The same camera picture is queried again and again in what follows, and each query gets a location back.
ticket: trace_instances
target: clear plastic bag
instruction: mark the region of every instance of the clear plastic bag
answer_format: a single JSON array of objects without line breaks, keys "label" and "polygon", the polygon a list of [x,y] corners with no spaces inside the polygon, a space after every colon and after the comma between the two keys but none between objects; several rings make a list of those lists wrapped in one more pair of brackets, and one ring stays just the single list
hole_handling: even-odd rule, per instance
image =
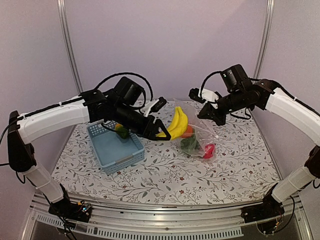
[{"label": "clear plastic bag", "polygon": [[199,119],[198,112],[192,105],[176,99],[174,102],[175,106],[181,107],[188,117],[188,129],[178,139],[181,150],[190,156],[206,160],[214,159],[215,141],[218,139],[218,135],[213,129],[213,125],[208,120]]}]

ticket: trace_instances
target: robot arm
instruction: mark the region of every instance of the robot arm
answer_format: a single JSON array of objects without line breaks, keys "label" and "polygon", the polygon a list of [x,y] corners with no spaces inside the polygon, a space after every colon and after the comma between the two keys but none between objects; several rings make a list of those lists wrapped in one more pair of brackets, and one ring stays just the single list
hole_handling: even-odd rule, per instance
[{"label": "robot arm", "polygon": [[[88,222],[92,208],[89,203],[70,202],[65,188],[36,162],[32,142],[68,126],[99,120],[116,121],[150,140],[170,140],[171,136],[162,121],[149,114],[157,112],[167,101],[163,97],[159,98],[150,105],[148,114],[143,115],[133,107],[141,93],[145,95],[140,85],[122,77],[114,88],[106,92],[93,89],[35,112],[18,114],[13,111],[10,114],[7,136],[9,165],[46,196],[50,202],[50,213]],[[159,129],[166,134],[165,137],[156,136]]]},{"label": "robot arm", "polygon": [[203,85],[200,90],[190,90],[191,99],[205,103],[198,118],[213,120],[221,126],[226,124],[227,114],[243,108],[253,110],[258,107],[282,117],[315,143],[304,166],[274,185],[263,198],[263,203],[242,209],[246,223],[283,214],[282,202],[285,199],[320,178],[320,115],[290,95],[276,81],[248,78],[239,64],[218,73],[227,87],[228,95],[222,97],[218,92],[202,89]]}]

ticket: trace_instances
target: black cable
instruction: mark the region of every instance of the black cable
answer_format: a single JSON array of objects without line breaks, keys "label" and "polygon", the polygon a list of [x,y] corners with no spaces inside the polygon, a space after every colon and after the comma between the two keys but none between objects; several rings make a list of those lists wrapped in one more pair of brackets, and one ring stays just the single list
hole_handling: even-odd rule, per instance
[{"label": "black cable", "polygon": [[255,79],[255,78],[250,78],[250,77],[249,77],[249,80],[254,81],[254,82],[258,82],[258,81],[260,81],[261,79]]},{"label": "black cable", "polygon": [[212,73],[210,73],[208,76],[206,76],[206,78],[203,80],[201,88],[200,88],[200,98],[202,99],[202,91],[204,90],[205,84],[208,81],[209,78],[211,78],[213,75],[215,74],[220,74],[221,71],[214,71]]},{"label": "black cable", "polygon": [[273,82],[277,83],[279,88],[281,88],[281,90],[284,91],[284,93],[287,94],[294,101],[296,101],[297,103],[301,104],[302,106],[304,106],[305,108],[307,108],[308,110],[312,111],[313,113],[317,114],[320,117],[320,113],[318,113],[316,110],[314,110],[308,104],[304,103],[303,101],[301,101],[301,100],[297,99],[296,97],[294,97],[293,95],[291,95],[280,83],[278,83],[276,81],[273,81]]},{"label": "black cable", "polygon": [[111,132],[114,132],[114,133],[125,133],[125,131],[117,131],[117,130],[114,130],[114,129],[110,128],[110,127],[107,127],[103,122],[101,123],[101,126],[102,126],[104,129],[107,129],[107,130],[109,130],[109,131],[111,131]]},{"label": "black cable", "polygon": [[[63,101],[63,102],[61,102],[61,106],[67,105],[67,104],[72,104],[72,103],[77,102],[77,101],[79,101],[81,99],[83,99],[82,96],[74,98],[74,99],[71,99],[71,100]],[[54,108],[57,108],[57,107],[60,107],[60,104],[56,103],[56,104],[53,104],[53,105],[50,105],[50,106],[46,106],[44,108],[32,111],[32,112],[29,112],[24,117],[28,118],[28,117],[31,117],[32,115],[39,114],[39,113],[42,113],[44,111],[47,111],[47,110],[50,110],[50,109],[54,109]]]},{"label": "black cable", "polygon": [[25,184],[26,183],[26,176],[23,175],[23,181],[21,180],[21,178],[19,177],[18,172],[15,172],[16,177],[19,179],[20,183]]},{"label": "black cable", "polygon": [[146,91],[143,90],[142,94],[143,94],[143,104],[141,106],[128,106],[128,107],[130,107],[133,110],[139,110],[139,112],[141,113],[140,109],[142,109],[146,105],[146,101],[147,101]]},{"label": "black cable", "polygon": [[248,110],[248,107],[246,107],[244,110],[244,115],[246,115],[247,117],[234,115],[233,113],[230,113],[230,115],[236,119],[250,120],[251,115],[249,113],[247,113],[247,110]]},{"label": "black cable", "polygon": [[153,98],[154,98],[154,93],[153,93],[153,91],[152,91],[151,85],[150,85],[150,83],[148,82],[148,80],[147,80],[144,76],[141,76],[140,74],[137,74],[137,73],[134,73],[134,72],[118,72],[118,73],[112,74],[112,75],[106,77],[105,79],[103,79],[94,89],[97,90],[98,88],[101,87],[102,84],[104,84],[104,83],[105,83],[106,81],[108,81],[109,79],[112,79],[112,78],[117,77],[117,76],[122,76],[122,75],[136,76],[136,77],[144,80],[145,83],[147,84],[149,90],[150,90],[150,101],[153,100]]},{"label": "black cable", "polygon": [[312,185],[313,185],[313,187],[314,187],[315,189],[320,188],[320,183],[319,183],[318,186],[316,186],[316,180],[313,180]]},{"label": "black cable", "polygon": [[[9,127],[12,125],[12,124],[15,124],[19,119],[16,119],[12,122],[10,122],[3,130],[2,134],[1,134],[1,137],[0,137],[0,145],[1,145],[1,142],[2,142],[2,139],[4,138],[5,134],[6,134],[6,131],[9,129]],[[0,164],[0,167],[2,166],[7,166],[9,165],[9,163],[1,163]]]},{"label": "black cable", "polygon": [[47,198],[47,196],[44,195],[44,197],[45,197],[46,201],[48,202],[48,204],[50,205],[50,207],[52,207],[52,209],[54,210],[55,214],[56,214],[56,215],[58,216],[58,218],[62,221],[63,227],[64,227],[65,236],[66,236],[68,239],[72,240],[72,239],[68,236],[68,234],[70,233],[70,234],[72,235],[72,237],[73,237],[73,240],[77,240],[76,236],[74,235],[74,233],[71,231],[71,229],[70,229],[70,227],[69,227],[69,224],[70,224],[70,223],[69,223],[66,219],[62,218],[62,217],[58,214],[57,210],[56,210],[55,207],[52,205],[52,203],[49,201],[49,199]]},{"label": "black cable", "polygon": [[293,202],[293,209],[292,209],[291,216],[290,216],[289,220],[286,222],[286,224],[283,226],[283,228],[281,228],[281,229],[279,229],[279,230],[276,230],[276,231],[274,232],[274,234],[279,233],[280,231],[282,231],[283,229],[285,229],[285,228],[289,225],[289,223],[291,222],[292,218],[293,218],[294,215],[295,215],[296,203],[295,203],[295,200],[294,200],[294,198],[293,198],[292,196],[290,196],[290,198],[292,199],[292,202]]}]

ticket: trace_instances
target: white wall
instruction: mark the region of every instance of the white wall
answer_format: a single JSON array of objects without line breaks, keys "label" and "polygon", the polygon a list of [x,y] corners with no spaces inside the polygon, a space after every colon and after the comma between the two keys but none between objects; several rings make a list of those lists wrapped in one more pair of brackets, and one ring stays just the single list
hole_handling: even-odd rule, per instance
[{"label": "white wall", "polygon": [[[274,17],[260,78],[280,82],[320,112],[320,1],[275,1]],[[286,177],[308,159],[311,140],[289,123],[256,109],[254,115]],[[320,239],[319,190],[300,193],[314,239]]]},{"label": "white wall", "polygon": [[[267,1],[68,0],[65,6],[85,90],[131,71],[150,81],[156,97],[188,99],[213,71],[241,63],[253,75]],[[215,78],[208,87],[226,93]]]},{"label": "white wall", "polygon": [[[0,2],[0,130],[11,111],[31,112],[77,95],[59,22],[57,1]],[[36,159],[52,170],[70,129],[40,138]],[[8,162],[7,139],[0,162]],[[34,188],[9,166],[0,168],[0,239],[16,240]]]}]

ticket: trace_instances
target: leaf pattern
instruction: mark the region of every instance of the leaf pattern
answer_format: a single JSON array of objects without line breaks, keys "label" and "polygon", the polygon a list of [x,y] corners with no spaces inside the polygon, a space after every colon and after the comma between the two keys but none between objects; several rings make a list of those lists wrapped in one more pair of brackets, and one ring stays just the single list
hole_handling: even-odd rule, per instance
[{"label": "leaf pattern", "polygon": [[[202,107],[189,103],[197,110]],[[168,126],[174,106],[169,102],[154,115]],[[226,125],[212,125],[219,136],[213,160],[185,155],[179,140],[141,138],[145,160],[107,175],[93,153],[87,125],[80,124],[52,176],[69,192],[119,201],[216,205],[262,199],[279,176],[254,120],[227,116]]]}]

